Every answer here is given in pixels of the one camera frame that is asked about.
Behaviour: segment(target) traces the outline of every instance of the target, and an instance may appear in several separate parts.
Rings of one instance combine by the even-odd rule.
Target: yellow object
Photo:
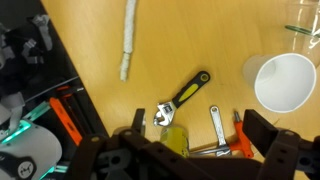
[[[189,98],[198,88],[198,84],[192,84],[180,97],[179,102],[182,102],[185,99]]]
[[[280,114],[260,105],[242,75],[243,64],[252,55],[288,52],[285,48],[293,41],[288,35],[294,32],[284,28],[286,2],[139,1],[130,81],[122,83],[119,60],[126,1],[42,0],[109,134],[130,126],[135,110],[144,107],[146,138],[159,140],[159,127],[151,122],[156,104],[173,97],[185,85],[182,79],[191,79],[199,70],[209,72],[210,82],[175,114],[174,123],[188,129],[190,148],[216,145],[208,113],[213,104],[221,107],[230,142],[236,140],[234,108],[240,116],[245,109],[255,109],[270,123],[279,120],[277,127],[294,130],[307,140],[320,134],[319,81],[301,108]],[[254,159],[264,160],[259,153]]]
[[[189,156],[189,141],[187,131],[178,126],[164,128],[161,132],[160,142],[183,157]]]

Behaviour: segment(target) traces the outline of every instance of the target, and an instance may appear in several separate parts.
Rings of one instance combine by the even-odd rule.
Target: adjustable wrench
[[[224,138],[219,108],[217,106],[212,106],[210,108],[210,113],[219,141],[218,149],[221,149],[216,152],[216,156],[231,155],[231,151]]]
[[[170,102],[158,104],[159,111],[154,116],[153,124],[155,126],[168,126],[171,124],[176,109],[186,102],[209,80],[209,73],[200,71]]]

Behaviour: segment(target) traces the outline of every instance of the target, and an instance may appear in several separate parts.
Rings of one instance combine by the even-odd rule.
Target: metal bolt
[[[98,142],[100,138],[98,136],[91,138],[92,142]]]
[[[234,112],[234,116],[235,116],[236,122],[240,122],[241,121],[239,113],[237,111]]]

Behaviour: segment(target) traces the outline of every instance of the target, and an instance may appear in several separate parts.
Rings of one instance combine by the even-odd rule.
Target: wrench jaw
[[[229,148],[226,149],[226,150],[223,150],[223,151],[216,152],[216,156],[217,157],[219,157],[219,156],[230,156],[230,155],[231,155],[231,150]]]
[[[155,126],[168,126],[171,124],[176,107],[172,102],[158,104],[159,111],[156,113],[153,119]]]

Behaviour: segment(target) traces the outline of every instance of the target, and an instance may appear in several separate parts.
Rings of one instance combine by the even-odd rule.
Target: cable
[[[130,63],[130,55],[132,53],[132,39],[134,31],[134,11],[136,0],[127,0],[126,17],[124,23],[124,45],[123,58],[120,67],[120,80],[126,81],[128,76],[128,68]]]

